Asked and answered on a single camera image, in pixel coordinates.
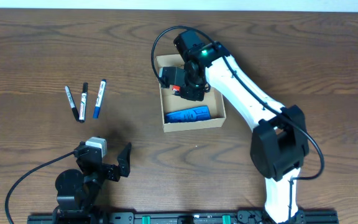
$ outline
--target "blue package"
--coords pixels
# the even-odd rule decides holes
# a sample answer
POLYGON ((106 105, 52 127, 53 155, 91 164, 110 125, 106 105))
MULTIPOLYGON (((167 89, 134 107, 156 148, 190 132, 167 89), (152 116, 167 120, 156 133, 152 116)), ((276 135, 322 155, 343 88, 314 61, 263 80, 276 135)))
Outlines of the blue package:
POLYGON ((205 121, 208 119, 211 119, 211 115, 209 115, 209 109, 207 106, 199 106, 165 115, 166 123, 205 121))

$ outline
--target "black marker cap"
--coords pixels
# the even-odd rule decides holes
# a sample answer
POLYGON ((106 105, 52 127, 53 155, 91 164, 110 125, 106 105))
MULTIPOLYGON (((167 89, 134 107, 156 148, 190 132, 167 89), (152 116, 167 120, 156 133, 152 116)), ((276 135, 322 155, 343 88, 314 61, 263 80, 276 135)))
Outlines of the black marker cap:
POLYGON ((84 83, 84 85, 82 86, 82 92, 83 92, 83 93, 87 93, 87 92, 88 92, 88 83, 84 83))

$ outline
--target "open box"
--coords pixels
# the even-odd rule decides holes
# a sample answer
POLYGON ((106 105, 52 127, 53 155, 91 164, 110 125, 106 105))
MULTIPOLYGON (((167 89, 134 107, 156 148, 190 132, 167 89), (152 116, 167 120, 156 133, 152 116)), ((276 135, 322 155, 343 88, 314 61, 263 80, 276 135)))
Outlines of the open box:
MULTIPOLYGON (((160 70, 161 67, 175 66, 182 67, 184 61, 180 55, 163 55, 157 56, 157 67, 160 70)), ((161 88, 160 85, 160 99, 162 110, 162 126, 164 132, 170 131, 184 131, 203 128, 217 128, 223 125, 226 120, 226 111, 224 109, 223 96, 220 92, 211 88, 211 91, 205 93, 203 101, 191 101, 175 96, 172 87, 168 89, 161 88), (167 113, 195 108, 198 106, 208 106, 211 119, 207 121, 195 121, 184 123, 166 123, 165 115, 167 113)))

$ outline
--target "wooden table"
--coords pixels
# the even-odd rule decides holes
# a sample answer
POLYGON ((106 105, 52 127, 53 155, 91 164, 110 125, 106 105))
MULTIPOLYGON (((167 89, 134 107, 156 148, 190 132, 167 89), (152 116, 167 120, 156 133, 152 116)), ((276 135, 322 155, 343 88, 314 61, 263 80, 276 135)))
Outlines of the wooden table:
MULTIPOLYGON (((132 172, 105 183, 99 203, 146 211, 263 207, 264 178, 250 156, 251 132, 226 101, 222 128, 164 133, 150 49, 165 28, 197 27, 221 41, 261 89, 297 104, 320 143, 326 169, 298 184, 304 208, 334 208, 358 223, 358 14, 0 9, 0 223, 4 200, 28 170, 91 136, 108 140, 106 162, 132 142, 132 172), (91 118, 100 80, 108 81, 100 118, 91 118), (85 124, 79 105, 89 83, 85 124)), ((156 54, 174 54, 177 32, 156 54)), ((55 179, 77 168, 68 158, 30 175, 14 191, 16 223, 56 206, 55 179)), ((302 175, 319 169, 311 148, 302 175)))

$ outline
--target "marker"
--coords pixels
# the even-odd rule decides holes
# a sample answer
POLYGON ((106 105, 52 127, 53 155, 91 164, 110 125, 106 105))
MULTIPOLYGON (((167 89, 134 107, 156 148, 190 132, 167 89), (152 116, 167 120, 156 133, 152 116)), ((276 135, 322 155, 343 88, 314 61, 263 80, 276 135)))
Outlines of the marker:
POLYGON ((102 80, 100 82, 98 99, 96 100, 96 105, 95 105, 94 111, 93 111, 93 119, 97 119, 99 117, 99 112, 100 112, 100 107, 101 107, 102 101, 103 101, 103 94, 104 94, 105 87, 106 87, 106 80, 102 80))
POLYGON ((75 106, 75 103, 74 103, 74 99, 71 95, 71 92, 70 92, 70 88, 68 86, 65 87, 66 89, 66 94, 67 94, 67 98, 68 98, 68 102, 70 103, 70 106, 71 106, 71 110, 73 111, 73 115, 74 115, 74 118, 76 121, 78 121, 78 110, 77 110, 77 107, 75 106))
POLYGON ((80 107, 80 123, 85 122, 85 110, 86 110, 86 97, 88 96, 88 83, 84 83, 82 86, 81 94, 81 107, 80 107))

